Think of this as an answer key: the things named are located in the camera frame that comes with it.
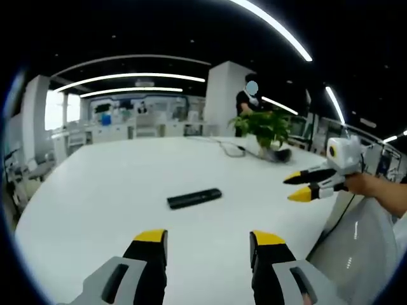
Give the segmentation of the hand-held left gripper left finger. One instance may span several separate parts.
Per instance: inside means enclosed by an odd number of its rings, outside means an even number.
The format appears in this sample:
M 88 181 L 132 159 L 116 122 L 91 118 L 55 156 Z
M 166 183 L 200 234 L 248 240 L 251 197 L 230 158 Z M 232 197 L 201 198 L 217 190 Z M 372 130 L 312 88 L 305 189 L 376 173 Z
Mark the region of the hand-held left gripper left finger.
M 121 257 L 112 257 L 83 281 L 71 304 L 162 304 L 167 286 L 166 229 L 138 234 Z

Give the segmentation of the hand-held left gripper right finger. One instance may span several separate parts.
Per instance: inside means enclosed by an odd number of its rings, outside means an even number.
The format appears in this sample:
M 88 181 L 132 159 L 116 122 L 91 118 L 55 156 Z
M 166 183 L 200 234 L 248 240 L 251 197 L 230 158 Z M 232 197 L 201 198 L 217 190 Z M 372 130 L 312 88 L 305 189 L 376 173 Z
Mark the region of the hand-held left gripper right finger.
M 279 236 L 249 235 L 251 287 L 256 304 L 345 304 L 338 289 L 306 260 L 297 260 Z

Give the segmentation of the person's right hand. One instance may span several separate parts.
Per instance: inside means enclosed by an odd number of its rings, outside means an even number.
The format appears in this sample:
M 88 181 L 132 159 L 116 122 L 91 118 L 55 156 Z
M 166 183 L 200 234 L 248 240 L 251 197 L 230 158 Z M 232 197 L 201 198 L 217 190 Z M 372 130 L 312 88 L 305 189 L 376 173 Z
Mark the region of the person's right hand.
M 355 173 L 345 179 L 345 186 L 351 193 L 368 197 L 375 195 L 375 190 L 380 183 L 379 178 L 367 173 Z

